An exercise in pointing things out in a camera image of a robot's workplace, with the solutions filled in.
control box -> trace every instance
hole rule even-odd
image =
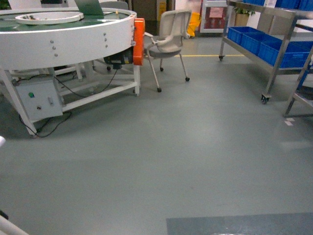
[[[16,86],[16,90],[31,120],[63,114],[61,98],[53,76],[43,75],[22,80]]]

laptop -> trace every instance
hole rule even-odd
[[[103,16],[99,0],[75,0],[80,12],[84,15]]]

orange bracket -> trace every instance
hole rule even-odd
[[[136,42],[133,55],[134,65],[143,65],[145,19],[136,18],[134,26],[134,41]]]

blue plastic bin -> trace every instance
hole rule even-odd
[[[299,10],[312,11],[313,10],[313,0],[301,0],[300,5],[299,5]]]
[[[280,46],[281,43],[263,42],[261,43],[258,56],[270,65],[274,66]],[[303,67],[308,55],[309,51],[306,48],[289,43],[280,67],[301,68]]]
[[[227,38],[237,44],[241,44],[243,33],[261,33],[261,31],[251,27],[229,27]]]
[[[245,3],[263,6],[265,0],[244,0]]]
[[[297,45],[299,47],[303,47],[303,48],[307,49],[308,51],[310,51],[311,48],[313,47],[313,42],[312,41],[299,41],[299,42],[293,41],[291,43],[294,44],[294,45]]]
[[[297,9],[300,0],[277,0],[275,7],[287,8],[287,9]]]
[[[261,42],[281,43],[282,40],[265,33],[247,33],[243,34],[241,46],[257,55],[260,50]]]

caster wheel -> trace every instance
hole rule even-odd
[[[262,104],[267,104],[269,98],[266,98],[264,95],[262,95],[262,98],[261,98],[261,102]]]

